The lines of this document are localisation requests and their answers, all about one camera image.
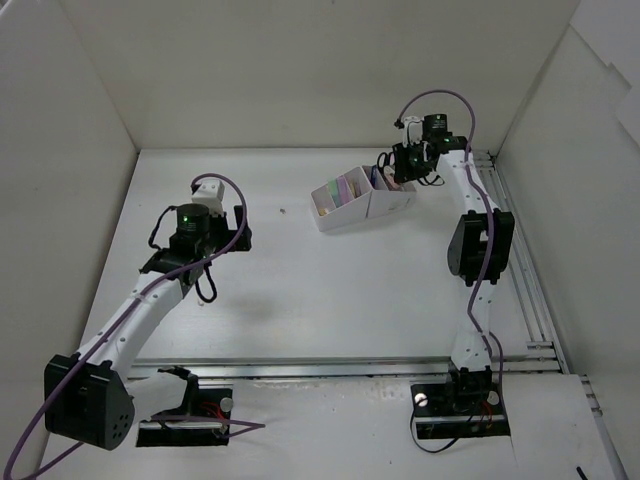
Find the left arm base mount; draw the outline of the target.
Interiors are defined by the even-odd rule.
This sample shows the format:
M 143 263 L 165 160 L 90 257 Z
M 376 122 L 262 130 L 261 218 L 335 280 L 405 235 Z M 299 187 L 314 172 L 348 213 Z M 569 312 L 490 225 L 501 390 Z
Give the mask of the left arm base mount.
M 159 416 L 231 418 L 234 406 L 233 389 L 222 386 L 201 386 L 198 377 L 182 367 L 160 369 L 187 381 L 180 406 L 164 410 Z M 229 444 L 231 427 L 219 422 L 160 421 L 142 422 L 138 427 L 137 448 L 218 447 Z

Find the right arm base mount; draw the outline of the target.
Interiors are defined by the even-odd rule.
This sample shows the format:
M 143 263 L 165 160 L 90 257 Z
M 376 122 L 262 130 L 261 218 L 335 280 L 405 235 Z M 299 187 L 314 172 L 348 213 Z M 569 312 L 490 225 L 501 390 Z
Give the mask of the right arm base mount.
M 451 369 L 442 381 L 410 385 L 409 430 L 414 444 L 436 455 L 462 440 L 508 437 L 511 427 L 500 384 L 490 369 Z

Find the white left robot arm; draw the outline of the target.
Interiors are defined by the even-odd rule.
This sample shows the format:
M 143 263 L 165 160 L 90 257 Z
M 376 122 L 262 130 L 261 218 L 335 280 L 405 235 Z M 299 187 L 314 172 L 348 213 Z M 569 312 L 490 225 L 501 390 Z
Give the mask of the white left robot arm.
M 70 356 L 56 355 L 44 372 L 48 432 L 111 451 L 129 430 L 157 414 L 191 418 L 199 409 L 195 377 L 181 367 L 161 369 L 141 381 L 129 372 L 162 320 L 207 273 L 214 259 L 248 251 L 245 205 L 234 208 L 236 229 L 224 215 L 198 203 L 176 209 L 176 230 L 140 270 L 129 296 L 110 320 Z

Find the purple highlighter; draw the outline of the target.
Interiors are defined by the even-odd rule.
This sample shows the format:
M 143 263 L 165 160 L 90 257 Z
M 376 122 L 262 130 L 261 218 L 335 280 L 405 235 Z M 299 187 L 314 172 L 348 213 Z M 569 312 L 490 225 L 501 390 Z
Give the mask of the purple highlighter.
M 344 176 L 340 176 L 336 178 L 336 185 L 340 197 L 340 202 L 342 205 L 347 204 L 350 197 L 350 188 L 347 179 Z

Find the pink eraser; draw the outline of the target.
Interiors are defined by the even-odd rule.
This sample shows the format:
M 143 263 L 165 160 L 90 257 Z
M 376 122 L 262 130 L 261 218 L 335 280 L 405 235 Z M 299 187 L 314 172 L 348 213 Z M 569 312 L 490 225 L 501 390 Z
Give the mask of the pink eraser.
M 395 181 L 393 173 L 384 173 L 383 177 L 384 177 L 384 180 L 386 182 L 387 188 L 390 191 L 403 191 L 404 190 L 404 185 L 402 183 L 397 183 Z

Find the green capped marker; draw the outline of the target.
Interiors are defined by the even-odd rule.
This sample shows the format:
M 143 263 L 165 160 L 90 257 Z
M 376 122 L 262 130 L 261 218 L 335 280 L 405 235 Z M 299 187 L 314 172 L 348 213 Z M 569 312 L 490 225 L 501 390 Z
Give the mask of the green capped marker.
M 342 205 L 342 200 L 340 197 L 340 192 L 338 188 L 338 183 L 336 179 L 329 180 L 327 182 L 327 190 L 329 195 L 332 198 L 332 201 L 336 208 L 339 208 Z

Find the yellow ruler strip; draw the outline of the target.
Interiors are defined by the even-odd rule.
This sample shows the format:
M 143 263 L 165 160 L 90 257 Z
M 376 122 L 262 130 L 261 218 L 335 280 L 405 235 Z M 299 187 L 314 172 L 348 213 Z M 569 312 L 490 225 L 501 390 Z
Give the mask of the yellow ruler strip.
M 363 194 L 362 187 L 360 186 L 360 182 L 357 180 L 351 181 L 352 191 L 355 198 L 360 197 Z

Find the small scissors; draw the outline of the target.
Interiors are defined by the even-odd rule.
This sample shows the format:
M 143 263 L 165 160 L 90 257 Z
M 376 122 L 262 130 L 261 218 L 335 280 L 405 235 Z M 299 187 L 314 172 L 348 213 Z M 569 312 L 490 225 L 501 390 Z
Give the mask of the small scissors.
M 395 157 L 392 151 L 381 152 L 376 160 L 376 168 L 380 173 L 383 173 L 386 167 L 390 167 L 395 170 Z

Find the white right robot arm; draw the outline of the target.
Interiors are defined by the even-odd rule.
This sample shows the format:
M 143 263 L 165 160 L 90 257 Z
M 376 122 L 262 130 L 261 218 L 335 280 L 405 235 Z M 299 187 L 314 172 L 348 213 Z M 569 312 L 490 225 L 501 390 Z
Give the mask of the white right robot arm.
M 446 115 L 409 116 L 396 121 L 395 126 L 401 141 L 392 147 L 394 182 L 423 182 L 434 173 L 444 181 L 460 214 L 447 249 L 447 265 L 470 290 L 470 296 L 451 362 L 460 373 L 489 372 L 490 304 L 508 264 L 514 216 L 491 199 L 467 138 L 449 131 Z

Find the blue pen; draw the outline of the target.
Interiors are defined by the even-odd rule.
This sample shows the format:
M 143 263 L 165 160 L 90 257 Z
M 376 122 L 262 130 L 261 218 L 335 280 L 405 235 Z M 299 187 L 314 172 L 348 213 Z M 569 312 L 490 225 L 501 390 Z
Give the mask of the blue pen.
M 377 182 L 377 167 L 372 166 L 370 169 L 370 174 L 369 174 L 369 181 L 370 184 L 372 186 L 373 189 L 375 189 L 376 187 L 376 182 Z

